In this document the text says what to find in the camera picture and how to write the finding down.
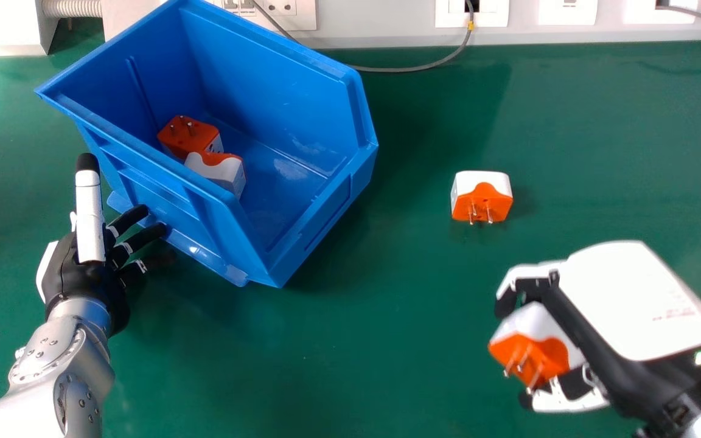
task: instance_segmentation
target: blue storage container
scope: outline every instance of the blue storage container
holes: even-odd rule
[[[359,74],[202,0],[173,0],[37,89],[70,116],[125,211],[234,285],[281,287],[367,186],[378,149]],[[237,201],[165,151],[176,114],[216,125]]]

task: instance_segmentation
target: white robotic hand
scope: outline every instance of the white robotic hand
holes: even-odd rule
[[[526,385],[525,408],[608,405],[639,438],[701,438],[701,300],[642,242],[510,269],[489,350]]]
[[[167,228],[156,224],[115,244],[148,209],[135,207],[105,226],[99,164],[90,153],[78,158],[75,186],[72,232],[47,246],[37,269],[45,323],[16,352],[0,399],[0,438],[101,436],[101,407],[114,381],[108,339],[128,324],[126,292],[148,268],[173,258],[170,252],[126,263]]]

